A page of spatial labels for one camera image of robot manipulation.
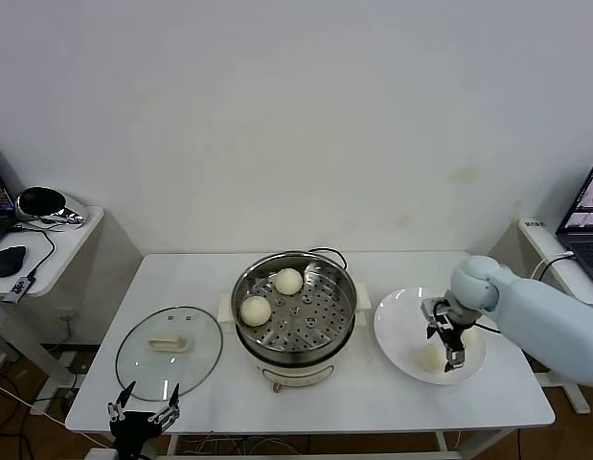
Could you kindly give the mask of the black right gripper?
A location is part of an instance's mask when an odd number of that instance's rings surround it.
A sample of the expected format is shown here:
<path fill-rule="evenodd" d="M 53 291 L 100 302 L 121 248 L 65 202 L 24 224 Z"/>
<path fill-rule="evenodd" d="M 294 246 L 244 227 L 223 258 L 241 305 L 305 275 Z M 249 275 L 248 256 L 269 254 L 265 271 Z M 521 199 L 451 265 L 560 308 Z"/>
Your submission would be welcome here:
<path fill-rule="evenodd" d="M 444 372 L 462 368 L 466 360 L 465 345 L 462 340 L 465 327 L 455 322 L 446 312 L 434 313 L 433 319 L 435 323 L 429 323 L 426 327 L 426 339 L 429 340 L 437 333 L 444 343 L 446 348 Z"/>

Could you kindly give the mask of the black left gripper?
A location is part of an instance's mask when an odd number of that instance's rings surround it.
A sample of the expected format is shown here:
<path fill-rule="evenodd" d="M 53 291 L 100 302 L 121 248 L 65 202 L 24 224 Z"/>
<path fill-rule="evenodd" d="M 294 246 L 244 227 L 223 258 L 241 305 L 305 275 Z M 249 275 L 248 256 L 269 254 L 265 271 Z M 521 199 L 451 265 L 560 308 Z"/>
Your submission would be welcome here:
<path fill-rule="evenodd" d="M 180 417 L 180 384 L 175 385 L 168 405 L 158 412 L 125 413 L 125 406 L 135 385 L 134 380 L 119 393 L 114 402 L 107 403 L 109 428 L 114 437 L 112 447 L 117 451 L 118 459 L 156 459 L 158 453 L 149 441 L 162 435 L 160 425 L 172 425 Z"/>

